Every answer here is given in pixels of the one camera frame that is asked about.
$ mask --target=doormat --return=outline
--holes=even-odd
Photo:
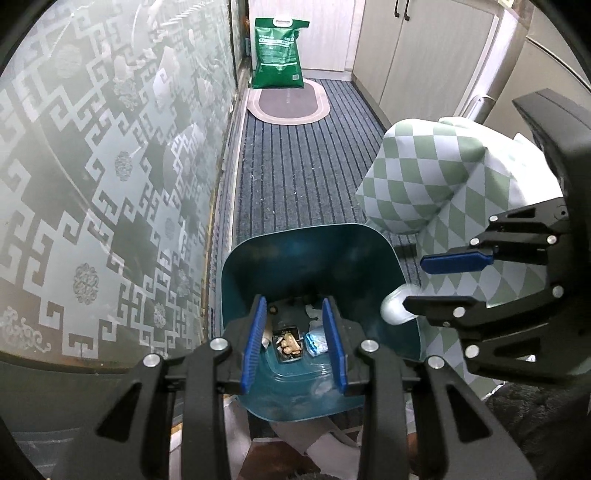
[[[305,125],[322,120],[330,112],[324,87],[304,79],[304,88],[251,90],[248,109],[262,122],[275,125]]]

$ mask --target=cabinet handle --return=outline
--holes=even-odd
[[[406,21],[409,21],[409,20],[410,20],[410,17],[408,16],[408,4],[409,4],[409,3],[410,3],[410,0],[407,0],[407,6],[406,6],[406,8],[404,9],[404,19],[405,19]]]

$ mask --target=teal trash can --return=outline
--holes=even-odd
[[[359,224],[323,225],[258,236],[238,245],[222,271],[224,327],[248,314],[255,295],[267,298],[273,328],[297,326],[308,332],[306,304],[320,307],[332,295],[341,315],[359,322],[367,337],[399,356],[419,360],[416,320],[393,326],[379,308],[386,295],[404,284],[398,259],[376,230]],[[261,347],[256,380],[240,398],[252,414],[269,421],[322,417],[363,405],[363,397],[345,397],[332,378],[328,354],[281,364],[275,346]]]

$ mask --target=gray carpet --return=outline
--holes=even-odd
[[[330,114],[310,125],[271,125],[250,113],[239,179],[236,241],[291,228],[365,223],[355,191],[384,129],[350,82],[315,80]],[[414,236],[390,235],[407,279],[419,284]]]

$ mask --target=cabinet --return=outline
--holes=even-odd
[[[360,90],[390,125],[457,115],[486,60],[503,7],[492,0],[400,0],[396,18],[395,6],[395,0],[366,2],[353,69]]]
[[[379,102],[384,92],[404,17],[405,0],[366,0],[353,74],[369,95]]]

